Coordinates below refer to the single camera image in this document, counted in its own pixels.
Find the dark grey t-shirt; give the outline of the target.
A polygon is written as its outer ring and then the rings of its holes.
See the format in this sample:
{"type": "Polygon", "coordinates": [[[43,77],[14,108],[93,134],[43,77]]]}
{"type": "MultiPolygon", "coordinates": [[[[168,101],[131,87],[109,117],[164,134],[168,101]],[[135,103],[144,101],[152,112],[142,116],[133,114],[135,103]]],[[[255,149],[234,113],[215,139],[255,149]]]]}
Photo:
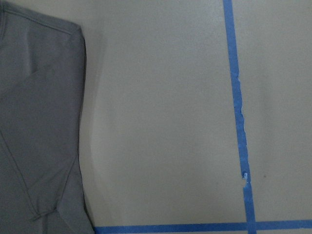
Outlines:
{"type": "Polygon", "coordinates": [[[78,143],[86,66],[75,23],[0,3],[0,231],[91,234],[78,143]]]}

